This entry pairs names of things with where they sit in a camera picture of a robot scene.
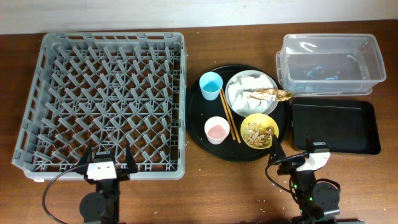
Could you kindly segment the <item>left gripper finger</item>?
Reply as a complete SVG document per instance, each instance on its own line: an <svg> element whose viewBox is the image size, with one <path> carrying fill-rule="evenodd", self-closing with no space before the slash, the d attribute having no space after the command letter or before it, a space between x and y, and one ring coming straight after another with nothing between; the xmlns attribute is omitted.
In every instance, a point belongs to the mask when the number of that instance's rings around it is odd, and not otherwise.
<svg viewBox="0 0 398 224"><path fill-rule="evenodd" d="M130 174L134 174L138 172L138 166L134 160L134 156L132 155L131 152L131 147L130 144L126 144L125 148L125 156L126 156L126 169Z"/></svg>
<svg viewBox="0 0 398 224"><path fill-rule="evenodd" d="M85 165L85 164L91 162L91 159L92 159L92 148L91 148L91 144L89 144L87 146L86 151L83 154L82 158L78 161L77 166Z"/></svg>

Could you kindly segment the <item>grey round plate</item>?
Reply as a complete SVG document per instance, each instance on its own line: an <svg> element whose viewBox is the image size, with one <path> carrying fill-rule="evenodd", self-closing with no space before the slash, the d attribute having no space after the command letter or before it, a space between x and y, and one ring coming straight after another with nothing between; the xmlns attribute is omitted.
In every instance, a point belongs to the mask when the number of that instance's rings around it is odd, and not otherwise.
<svg viewBox="0 0 398 224"><path fill-rule="evenodd" d="M236 78L238 75L249 75L249 76L253 76L253 77L258 77L259 75L267 75L267 74L264 73L264 72L257 71L257 70L244 70L242 72L236 73L235 75L233 75L231 78L228 79L228 82L227 82L227 85L226 85L226 88L225 88L226 99L228 97L226 89L227 89L228 85L231 83L232 79ZM273 88L268 88L268 89L279 89L279 87L277 86L276 82L269 75L267 75L267 77L268 77L268 79L271 81L271 83L274 86ZM229 102L229 99L227 99L227 103L228 103L229 107L232 109L232 106L231 106L231 103ZM258 111L254 111L254 110L251 111L250 110L250 111L247 111L247 112L235 112L233 109L232 110L235 113L237 113L238 115L243 116L243 117L247 117L247 116L249 116L251 114L255 114L255 113L269 114L276 108L277 102L276 101L268 101L268 103L269 103L269 106L263 112L260 111L260 110L258 110Z"/></svg>

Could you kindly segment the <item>wooden chopstick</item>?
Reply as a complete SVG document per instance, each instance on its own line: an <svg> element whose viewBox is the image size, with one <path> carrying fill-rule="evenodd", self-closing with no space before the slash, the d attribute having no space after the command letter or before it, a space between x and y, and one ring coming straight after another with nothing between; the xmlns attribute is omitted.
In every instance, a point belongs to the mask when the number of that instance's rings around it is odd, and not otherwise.
<svg viewBox="0 0 398 224"><path fill-rule="evenodd" d="M225 103L225 101L224 101L224 95L223 95L223 89L222 89L222 87L221 87L221 90L220 90L220 98L221 98L221 103L222 103L222 105L223 105L224 113L225 113L225 115L226 115L226 119L227 119L228 124L229 124L229 129L230 129L232 138L233 138L233 140L235 141L235 140L236 140L236 136L235 136L235 133L234 133L234 131L233 131L233 127L232 127L232 124L231 124L231 120L230 120L230 118L229 118L229 114L228 114L228 110L227 110L227 107L226 107L226 103Z"/></svg>
<svg viewBox="0 0 398 224"><path fill-rule="evenodd" d="M225 93L224 93L224 89L223 89L223 95L224 95L224 101L225 101L225 103L226 103L226 107L227 107L227 110L228 110L229 118L230 118L230 120L231 120L231 124L232 124L232 127L233 127L233 131L234 131L235 136L236 136L236 140L235 140L235 141L237 141L239 144L241 144L241 138L240 138L239 133L238 133L238 130L237 130L237 128L236 128L236 124L235 124L235 122L234 122L234 118L233 118L233 116L232 116L232 112L231 112L231 110L230 110L230 108L229 108L229 106L228 106L228 103L227 103L227 101L226 101L226 96L225 96Z"/></svg>

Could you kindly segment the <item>pink plastic cup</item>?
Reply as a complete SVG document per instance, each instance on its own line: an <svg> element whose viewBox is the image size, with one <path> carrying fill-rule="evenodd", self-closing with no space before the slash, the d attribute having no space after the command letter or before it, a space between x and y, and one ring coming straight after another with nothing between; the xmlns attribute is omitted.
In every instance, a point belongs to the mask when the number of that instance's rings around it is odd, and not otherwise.
<svg viewBox="0 0 398 224"><path fill-rule="evenodd" d="M211 144L221 144L230 132L229 123L226 119L220 116L209 118L205 125L204 130L207 139Z"/></svg>

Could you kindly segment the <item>yellow plastic bowl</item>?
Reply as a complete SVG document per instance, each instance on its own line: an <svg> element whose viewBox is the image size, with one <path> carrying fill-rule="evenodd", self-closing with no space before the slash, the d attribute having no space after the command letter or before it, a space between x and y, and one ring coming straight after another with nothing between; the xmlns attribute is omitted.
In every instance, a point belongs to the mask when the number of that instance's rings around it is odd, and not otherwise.
<svg viewBox="0 0 398 224"><path fill-rule="evenodd" d="M267 149L272 145L272 138L279 136L279 127L270 116L256 113L243 120L240 134L249 147Z"/></svg>

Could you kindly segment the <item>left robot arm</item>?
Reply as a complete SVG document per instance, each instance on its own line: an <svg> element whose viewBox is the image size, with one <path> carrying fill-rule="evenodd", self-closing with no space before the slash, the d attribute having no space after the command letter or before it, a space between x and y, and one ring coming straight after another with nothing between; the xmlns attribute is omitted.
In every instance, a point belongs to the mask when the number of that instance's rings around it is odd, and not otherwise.
<svg viewBox="0 0 398 224"><path fill-rule="evenodd" d="M120 183L130 179L138 172L130 145L125 148L126 167L118 169L116 160L110 152L92 155L88 146L78 161L77 173L96 190L83 197L80 202L80 214L84 223L119 223Z"/></svg>

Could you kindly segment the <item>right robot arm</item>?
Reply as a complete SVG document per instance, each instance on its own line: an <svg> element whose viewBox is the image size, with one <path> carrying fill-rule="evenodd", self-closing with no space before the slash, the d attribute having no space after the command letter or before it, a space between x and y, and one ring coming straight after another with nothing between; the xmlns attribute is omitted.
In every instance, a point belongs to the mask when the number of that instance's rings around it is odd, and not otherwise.
<svg viewBox="0 0 398 224"><path fill-rule="evenodd" d="M337 223L340 184L315 177L315 172L328 162L330 149L325 142L315 142L309 135L306 148L304 152L287 157L277 137L273 136L265 175L275 186L289 193L299 206L301 216L294 217L292 223ZM268 170L272 166L278 167L278 175L289 176L288 188L270 177Z"/></svg>

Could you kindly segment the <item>food scraps pile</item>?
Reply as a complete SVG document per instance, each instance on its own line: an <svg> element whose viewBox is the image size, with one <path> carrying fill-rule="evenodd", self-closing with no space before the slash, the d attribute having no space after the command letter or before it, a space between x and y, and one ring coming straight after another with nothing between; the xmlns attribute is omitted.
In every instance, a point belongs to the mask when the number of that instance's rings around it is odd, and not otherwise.
<svg viewBox="0 0 398 224"><path fill-rule="evenodd" d="M274 128L263 126L261 123L248 123L242 131L242 137L246 143L255 148L266 148L272 144Z"/></svg>

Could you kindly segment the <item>light blue plastic cup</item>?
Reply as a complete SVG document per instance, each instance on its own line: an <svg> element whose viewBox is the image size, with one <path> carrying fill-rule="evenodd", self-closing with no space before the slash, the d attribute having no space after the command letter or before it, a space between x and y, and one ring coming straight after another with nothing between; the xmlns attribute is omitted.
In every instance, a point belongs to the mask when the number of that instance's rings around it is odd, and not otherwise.
<svg viewBox="0 0 398 224"><path fill-rule="evenodd" d="M223 87L223 79L215 72L206 72L199 79L199 86L204 99L215 100Z"/></svg>

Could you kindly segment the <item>white paper napkin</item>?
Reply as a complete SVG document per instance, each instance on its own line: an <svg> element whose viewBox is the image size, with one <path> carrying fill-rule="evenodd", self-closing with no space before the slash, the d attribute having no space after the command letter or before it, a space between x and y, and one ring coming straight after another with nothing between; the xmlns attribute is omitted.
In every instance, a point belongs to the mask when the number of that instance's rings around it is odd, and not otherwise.
<svg viewBox="0 0 398 224"><path fill-rule="evenodd" d="M227 99L229 99L235 112L247 112L250 110L263 112L269 106L268 101L251 98L250 95L253 91L273 87L267 75L259 75L258 77L238 75L232 79L226 89Z"/></svg>

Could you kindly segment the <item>gold foil wrapper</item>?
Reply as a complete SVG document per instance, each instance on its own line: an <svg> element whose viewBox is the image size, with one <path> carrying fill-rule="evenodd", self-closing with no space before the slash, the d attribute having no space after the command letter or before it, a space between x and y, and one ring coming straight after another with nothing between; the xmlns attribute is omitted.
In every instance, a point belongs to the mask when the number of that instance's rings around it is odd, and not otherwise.
<svg viewBox="0 0 398 224"><path fill-rule="evenodd" d="M266 101L287 101L291 99L293 95L294 93L291 91L278 89L263 89L249 92L250 98Z"/></svg>

